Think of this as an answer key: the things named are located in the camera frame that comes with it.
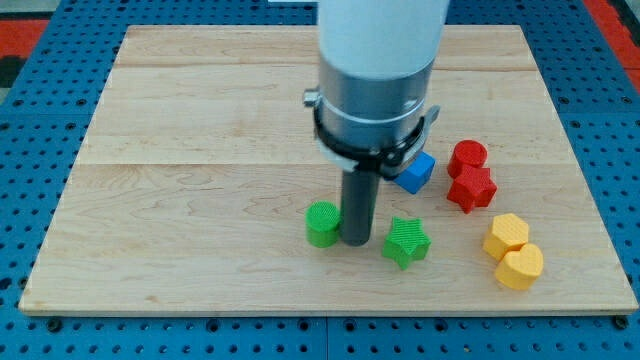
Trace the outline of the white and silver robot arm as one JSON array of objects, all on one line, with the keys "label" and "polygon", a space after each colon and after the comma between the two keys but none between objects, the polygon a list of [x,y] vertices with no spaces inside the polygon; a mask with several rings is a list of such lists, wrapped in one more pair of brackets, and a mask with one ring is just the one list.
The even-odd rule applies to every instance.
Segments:
[{"label": "white and silver robot arm", "polygon": [[321,123],[338,141],[386,148],[418,126],[449,0],[321,0]]}]

